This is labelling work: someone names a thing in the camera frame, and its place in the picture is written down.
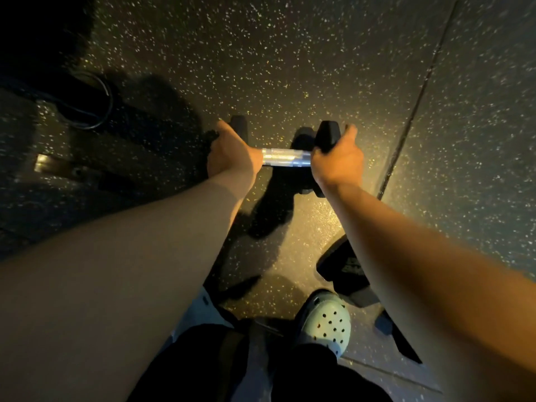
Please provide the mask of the person's right hand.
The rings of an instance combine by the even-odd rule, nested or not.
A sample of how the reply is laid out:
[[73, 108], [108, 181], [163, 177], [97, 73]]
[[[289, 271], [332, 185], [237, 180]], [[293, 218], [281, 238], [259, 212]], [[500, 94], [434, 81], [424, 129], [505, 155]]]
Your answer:
[[355, 143], [345, 143], [343, 135], [328, 153], [319, 148], [312, 152], [312, 175], [326, 198], [339, 190], [361, 190], [364, 154]]

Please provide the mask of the person's left hand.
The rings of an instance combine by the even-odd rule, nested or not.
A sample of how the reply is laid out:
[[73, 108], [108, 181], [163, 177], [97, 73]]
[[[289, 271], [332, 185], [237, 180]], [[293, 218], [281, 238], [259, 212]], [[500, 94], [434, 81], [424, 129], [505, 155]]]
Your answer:
[[262, 166], [262, 150], [250, 147], [237, 132], [236, 139], [218, 139], [217, 136], [211, 143], [207, 157], [209, 177], [231, 171], [255, 180]]

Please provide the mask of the black dumbbell with chrome handle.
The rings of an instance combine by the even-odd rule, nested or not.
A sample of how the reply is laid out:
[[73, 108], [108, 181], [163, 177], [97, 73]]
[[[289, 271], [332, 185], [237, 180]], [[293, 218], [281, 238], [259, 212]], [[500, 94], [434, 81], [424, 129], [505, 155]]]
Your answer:
[[315, 181], [311, 170], [312, 151], [318, 148], [328, 154], [341, 138], [341, 130], [336, 121], [321, 121], [317, 130], [311, 127], [298, 128], [290, 148], [262, 148], [263, 166], [284, 168], [287, 183], [297, 188], [298, 193], [307, 195], [314, 192], [318, 198], [325, 195]]

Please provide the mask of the person's right forearm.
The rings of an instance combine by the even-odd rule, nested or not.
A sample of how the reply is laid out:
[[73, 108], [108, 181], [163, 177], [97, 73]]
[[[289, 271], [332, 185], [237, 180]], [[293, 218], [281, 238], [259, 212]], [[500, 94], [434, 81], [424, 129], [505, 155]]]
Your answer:
[[353, 183], [322, 185], [373, 291], [456, 402], [536, 402], [536, 283]]

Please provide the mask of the person's left forearm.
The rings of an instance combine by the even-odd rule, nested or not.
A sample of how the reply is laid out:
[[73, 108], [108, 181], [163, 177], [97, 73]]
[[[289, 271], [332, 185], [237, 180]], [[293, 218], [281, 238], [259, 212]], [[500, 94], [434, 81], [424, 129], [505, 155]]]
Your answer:
[[125, 402], [197, 297], [255, 176], [57, 235], [0, 265], [0, 402]]

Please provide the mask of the black hex dumbbell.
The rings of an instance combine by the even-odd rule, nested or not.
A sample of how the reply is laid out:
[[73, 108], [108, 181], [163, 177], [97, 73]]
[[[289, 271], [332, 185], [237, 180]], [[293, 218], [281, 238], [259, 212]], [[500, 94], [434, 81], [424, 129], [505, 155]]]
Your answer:
[[[335, 292], [347, 303], [360, 309], [380, 304], [346, 236], [340, 237], [327, 248], [318, 259], [316, 270], [324, 280], [333, 284]], [[423, 364], [384, 307], [379, 309], [374, 328], [382, 335], [392, 337], [402, 356], [419, 365]]]

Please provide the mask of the dark equipment base with metal foot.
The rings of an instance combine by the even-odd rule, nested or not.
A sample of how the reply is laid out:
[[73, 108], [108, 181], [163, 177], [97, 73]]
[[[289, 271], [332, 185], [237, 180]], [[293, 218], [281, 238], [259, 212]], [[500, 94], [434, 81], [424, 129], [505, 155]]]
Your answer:
[[[34, 147], [40, 104], [52, 108], [59, 124], [71, 132], [71, 158]], [[84, 159], [79, 147], [91, 133], [103, 132], [117, 107], [116, 93], [100, 75], [0, 62], [0, 173], [29, 180], [30, 174], [54, 176], [131, 195], [134, 182]]]

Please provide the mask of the pale green left clog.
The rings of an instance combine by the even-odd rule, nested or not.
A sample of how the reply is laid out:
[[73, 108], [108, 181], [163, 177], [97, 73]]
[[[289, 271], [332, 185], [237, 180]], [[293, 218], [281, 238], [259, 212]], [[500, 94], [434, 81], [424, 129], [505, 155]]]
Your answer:
[[176, 342], [178, 337], [185, 331], [204, 324], [223, 325], [232, 329], [234, 328], [234, 325], [226, 320], [214, 305], [205, 286], [201, 286], [197, 297], [192, 301], [172, 331], [171, 341], [173, 343]]

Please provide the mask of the pale green clog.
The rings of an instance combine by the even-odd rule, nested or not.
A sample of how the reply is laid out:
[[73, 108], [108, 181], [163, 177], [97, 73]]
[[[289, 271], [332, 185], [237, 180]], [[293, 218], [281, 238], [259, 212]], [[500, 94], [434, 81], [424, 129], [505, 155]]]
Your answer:
[[197, 297], [192, 301], [172, 331], [171, 341], [173, 343], [176, 342], [178, 337], [185, 331], [204, 324], [223, 325], [232, 329], [234, 328], [234, 325], [226, 320], [214, 305], [205, 286], [201, 286]]
[[294, 345], [317, 344], [340, 359], [351, 337], [352, 322], [345, 302], [330, 290], [315, 290], [294, 319]]

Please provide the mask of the pale green right clog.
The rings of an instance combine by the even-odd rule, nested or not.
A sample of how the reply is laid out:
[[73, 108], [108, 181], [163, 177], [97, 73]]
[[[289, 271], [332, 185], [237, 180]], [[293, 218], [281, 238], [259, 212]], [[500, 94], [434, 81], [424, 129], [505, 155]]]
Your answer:
[[294, 319], [294, 345], [317, 344], [340, 359], [351, 337], [352, 322], [345, 302], [330, 290], [315, 290]]

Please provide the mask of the black trousers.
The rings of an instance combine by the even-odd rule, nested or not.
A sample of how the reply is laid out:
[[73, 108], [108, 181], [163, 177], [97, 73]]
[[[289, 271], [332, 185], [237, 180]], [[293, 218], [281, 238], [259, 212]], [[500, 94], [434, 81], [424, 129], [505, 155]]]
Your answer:
[[[189, 328], [149, 365], [127, 402], [231, 402], [245, 378], [249, 337], [219, 324]], [[295, 346], [273, 377], [272, 402], [392, 402], [318, 344]]]

